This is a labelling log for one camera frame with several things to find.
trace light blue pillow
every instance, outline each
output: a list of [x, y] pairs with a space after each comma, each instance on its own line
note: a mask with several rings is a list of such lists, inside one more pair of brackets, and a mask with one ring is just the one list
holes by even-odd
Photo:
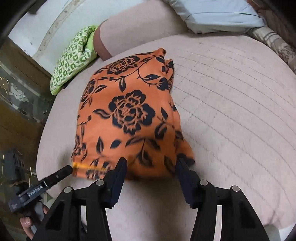
[[245, 0], [164, 0], [194, 33], [246, 32], [266, 24]]

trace white quilted mattress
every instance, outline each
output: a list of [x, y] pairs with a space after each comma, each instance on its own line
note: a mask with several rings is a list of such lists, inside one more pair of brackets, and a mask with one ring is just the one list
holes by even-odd
[[[78, 104], [92, 73], [160, 47], [175, 64], [172, 96], [200, 178], [239, 186], [264, 225], [295, 222], [296, 77], [272, 50], [244, 35], [181, 34], [98, 59], [57, 95], [39, 146], [38, 178], [70, 164]], [[68, 177], [49, 194], [90, 184]], [[196, 210], [176, 180], [125, 181], [107, 216], [113, 240], [189, 240]]]

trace white wall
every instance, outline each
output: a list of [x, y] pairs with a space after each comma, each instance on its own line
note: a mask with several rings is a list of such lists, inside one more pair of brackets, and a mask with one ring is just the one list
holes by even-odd
[[144, 0], [48, 0], [26, 13], [9, 37], [49, 73], [75, 34]]

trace black flower pattern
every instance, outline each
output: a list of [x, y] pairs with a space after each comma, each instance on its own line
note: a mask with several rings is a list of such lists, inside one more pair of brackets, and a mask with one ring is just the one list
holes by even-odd
[[80, 137], [79, 137], [79, 135], [76, 134], [73, 155], [79, 156], [81, 154], [81, 148], [82, 148], [82, 146], [80, 144]]
[[116, 74], [119, 75], [129, 68], [137, 67], [137, 62], [140, 58], [137, 55], [132, 55], [126, 58], [122, 58], [108, 66], [107, 74]]
[[134, 90], [125, 96], [114, 97], [109, 103], [114, 125], [122, 128], [124, 133], [134, 135], [141, 130], [141, 125], [148, 126], [152, 123], [155, 111], [144, 101], [146, 95], [140, 90]]
[[95, 81], [94, 80], [90, 80], [89, 83], [87, 84], [83, 94], [82, 94], [82, 97], [81, 97], [81, 100], [80, 102], [84, 102], [87, 98], [88, 98], [88, 95], [93, 92], [94, 90], [94, 85], [95, 85]]

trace orange fabric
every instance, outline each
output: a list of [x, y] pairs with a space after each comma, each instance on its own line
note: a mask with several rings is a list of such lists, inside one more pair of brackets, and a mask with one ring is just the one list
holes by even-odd
[[173, 61], [164, 55], [132, 55], [94, 73], [79, 105], [74, 175], [100, 179], [125, 158], [129, 176], [170, 177], [177, 158], [194, 162], [170, 95]]

